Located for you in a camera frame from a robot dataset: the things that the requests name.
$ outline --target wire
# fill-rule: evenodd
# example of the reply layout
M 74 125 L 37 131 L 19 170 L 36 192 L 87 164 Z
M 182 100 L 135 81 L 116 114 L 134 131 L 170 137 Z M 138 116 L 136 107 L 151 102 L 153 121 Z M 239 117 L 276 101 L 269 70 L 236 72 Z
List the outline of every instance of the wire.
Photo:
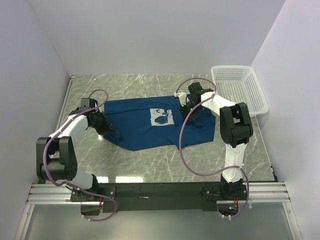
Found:
M 184 135 L 185 126 L 186 126 L 186 124 L 187 124 L 187 121 L 188 121 L 189 117 L 191 116 L 191 114 L 192 114 L 198 107 L 200 107 L 200 106 L 201 106 L 202 104 L 204 104 L 205 102 L 213 99 L 213 98 L 215 97 L 215 95 L 216 95 L 216 90 L 217 90 L 217 86 L 216 86 L 212 81 L 210 81 L 209 79 L 202 78 L 202 77 L 193 77 L 193 78 L 189 78 L 189 79 L 183 81 L 183 82 L 179 85 L 179 87 L 177 88 L 176 93 L 178 93 L 178 90 L 180 89 L 180 87 L 181 87 L 184 83 L 186 83 L 187 81 L 190 81 L 190 80 L 192 80 L 192 79 L 205 80 L 205 81 L 211 83 L 211 84 L 214 86 L 215 89 L 214 89 L 214 92 L 212 93 L 212 95 L 211 95 L 210 97 L 208 97 L 207 99 L 205 99 L 205 100 L 199 102 L 198 104 L 196 104 L 196 105 L 191 109 L 191 111 L 188 113 L 188 115 L 186 116 L 186 118 L 185 118 L 185 120 L 184 120 L 184 122 L 183 122 L 183 124 L 182 124 L 181 130 L 180 130 L 180 135 L 179 135 L 179 152 L 180 152 L 180 157 L 181 157 L 181 159 L 182 159 L 182 162 L 183 162 L 184 166 L 185 166 L 190 172 L 192 172 L 192 173 L 195 174 L 195 175 L 202 176 L 202 177 L 208 177 L 208 176 L 216 175 L 216 174 L 221 173 L 221 172 L 223 172 L 223 171 L 225 171 L 225 170 L 228 170 L 228 169 L 233 169 L 233 168 L 240 169 L 240 171 L 243 173 L 243 175 L 244 175 L 244 177 L 245 177 L 245 180 L 246 180 L 247 195 L 246 195 L 246 200 L 245 200 L 245 202 L 244 202 L 243 207 L 239 210 L 239 212 L 238 212 L 237 214 L 231 216 L 231 218 L 235 218 L 235 217 L 239 216 L 239 215 L 244 211 L 244 209 L 245 209 L 245 207 L 247 206 L 248 201 L 249 201 L 249 179 L 248 179 L 248 176 L 246 175 L 245 171 L 244 171 L 240 166 L 232 165 L 232 166 L 226 166 L 226 167 L 224 167 L 224 168 L 222 168 L 222 169 L 220 169 L 220 170 L 218 170 L 218 171 L 211 172 L 211 173 L 199 173 L 199 172 L 194 171 L 191 167 L 188 166 L 188 164 L 187 164 L 187 162 L 186 162 L 186 160 L 185 160 L 185 158 L 184 158 L 183 152 L 182 152 L 182 137 L 183 137 L 183 135 Z
M 104 220 L 107 220 L 107 219 L 111 218 L 111 217 L 116 213 L 116 211 L 117 211 L 117 209 L 118 209 L 117 202 L 116 202 L 112 197 L 109 197 L 109 196 L 106 196 L 106 195 L 97 194 L 97 193 L 93 193 L 93 192 L 89 192 L 89 191 L 87 191 L 87 190 L 84 190 L 84 189 L 80 188 L 79 186 L 76 186 L 76 185 L 74 185 L 74 184 L 69 183 L 68 181 L 63 181 L 62 183 L 57 183 L 57 182 L 53 179 L 53 177 L 51 176 L 50 171 L 49 171 L 49 169 L 48 169 L 47 152 L 48 152 L 48 148 L 49 148 L 50 144 L 51 144 L 60 134 L 62 134 L 63 131 L 66 130 L 66 128 L 67 128 L 77 117 L 79 117 L 79 116 L 81 116 L 81 115 L 83 115 L 83 114 L 86 114 L 86 113 L 88 113 L 88 112 L 90 112 L 90 111 L 93 111 L 93 110 L 96 110 L 96 109 L 100 108 L 101 106 L 103 106 L 103 105 L 108 101 L 109 94 L 107 93 L 106 90 L 101 89 L 101 88 L 92 91 L 92 92 L 89 94 L 89 98 L 91 97 L 92 94 L 94 94 L 95 92 L 98 92 L 98 91 L 102 91 L 102 92 L 105 93 L 105 100 L 104 100 L 101 104 L 99 104 L 99 105 L 97 105 L 97 106 L 95 106 L 95 107 L 89 108 L 89 109 L 87 109 L 87 110 L 84 110 L 84 111 L 78 113 L 77 115 L 75 115 L 74 117 L 72 117 L 72 118 L 61 128 L 61 130 L 60 130 L 59 132 L 57 132 L 57 133 L 46 143 L 46 145 L 45 145 L 45 147 L 44 147 L 44 150 L 43 150 L 43 156 L 42 156 L 42 157 L 43 157 L 43 166 L 44 166 L 44 171 L 45 171 L 45 173 L 46 173 L 46 176 L 48 177 L 48 179 L 50 180 L 50 182 L 53 183 L 55 186 L 61 187 L 63 184 L 66 184 L 66 185 L 68 185 L 68 186 L 70 186 L 70 187 L 72 187 L 72 188 L 75 188 L 75 189 L 77 189 L 77 190 L 80 190 L 81 192 L 83 192 L 83 193 L 85 193 L 85 194 L 88 194 L 88 195 L 91 195 L 91 196 L 95 196 L 95 197 L 101 197 L 101 198 L 108 199 L 108 200 L 110 200 L 110 201 L 113 202 L 113 204 L 114 204 L 113 212 L 112 212 L 109 216 L 107 216 L 107 217 L 104 217 L 104 218 L 101 218 L 101 219 L 93 219 L 93 218 L 89 218 L 89 217 L 87 217 L 87 216 L 84 216 L 85 219 L 87 219 L 87 220 L 89 220 L 89 221 L 92 221 L 92 222 L 101 222 L 101 221 L 104 221 Z

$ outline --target gray marble surface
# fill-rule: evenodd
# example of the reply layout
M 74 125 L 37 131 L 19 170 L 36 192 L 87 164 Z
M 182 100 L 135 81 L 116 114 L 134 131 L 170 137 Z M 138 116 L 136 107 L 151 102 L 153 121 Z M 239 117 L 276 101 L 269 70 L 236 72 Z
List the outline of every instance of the gray marble surface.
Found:
M 171 96 L 181 81 L 191 77 L 211 79 L 209 74 L 108 74 L 75 75 L 72 78 L 60 125 L 68 114 L 80 105 L 80 100 L 93 90 L 103 88 L 109 100 Z M 203 88 L 209 83 L 201 81 Z M 186 92 L 188 84 L 181 90 Z M 102 102 L 103 92 L 92 98 Z M 244 169 L 250 181 L 274 181 L 270 161 L 263 143 L 256 118 L 252 118 L 253 137 L 244 154 Z M 74 144 L 78 166 L 88 173 L 104 177 L 109 182 L 200 182 L 219 181 L 220 175 L 201 177 L 189 172 L 175 145 L 130 151 L 118 147 L 94 129 L 86 130 Z M 225 163 L 225 144 L 220 137 L 217 119 L 213 142 L 188 146 L 183 149 L 190 167 L 197 172 L 210 173 L 221 169 Z

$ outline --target white laundry basket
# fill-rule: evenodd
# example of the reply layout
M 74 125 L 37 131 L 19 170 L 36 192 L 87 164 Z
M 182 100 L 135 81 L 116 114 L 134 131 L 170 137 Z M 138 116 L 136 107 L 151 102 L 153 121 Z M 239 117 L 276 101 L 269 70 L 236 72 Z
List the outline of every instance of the white laundry basket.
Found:
M 211 74 L 217 86 L 217 94 L 235 103 L 246 103 L 250 117 L 268 112 L 265 95 L 252 67 L 214 66 Z

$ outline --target blue t-shirt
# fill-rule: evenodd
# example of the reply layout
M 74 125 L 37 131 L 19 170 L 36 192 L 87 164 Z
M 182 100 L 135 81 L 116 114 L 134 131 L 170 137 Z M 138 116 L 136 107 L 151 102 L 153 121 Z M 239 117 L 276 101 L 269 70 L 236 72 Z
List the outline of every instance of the blue t-shirt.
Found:
M 179 106 L 174 96 L 107 101 L 104 112 L 116 133 L 104 138 L 133 151 L 172 144 L 178 148 L 184 122 Z M 184 128 L 183 148 L 214 140 L 216 118 L 209 109 L 201 108 L 194 122 Z

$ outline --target white wall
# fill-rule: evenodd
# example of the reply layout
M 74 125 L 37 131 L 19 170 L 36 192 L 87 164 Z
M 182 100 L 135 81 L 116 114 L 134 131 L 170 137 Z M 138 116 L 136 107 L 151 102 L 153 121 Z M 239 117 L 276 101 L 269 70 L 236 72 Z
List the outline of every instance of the white wall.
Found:
M 251 65 L 285 0 L 29 0 L 70 74 Z
M 268 154 L 304 239 L 320 239 L 320 1 L 287 0 L 252 67 L 269 104 Z
M 0 239 L 13 239 L 36 181 L 36 140 L 57 124 L 68 75 L 26 0 L 0 6 Z

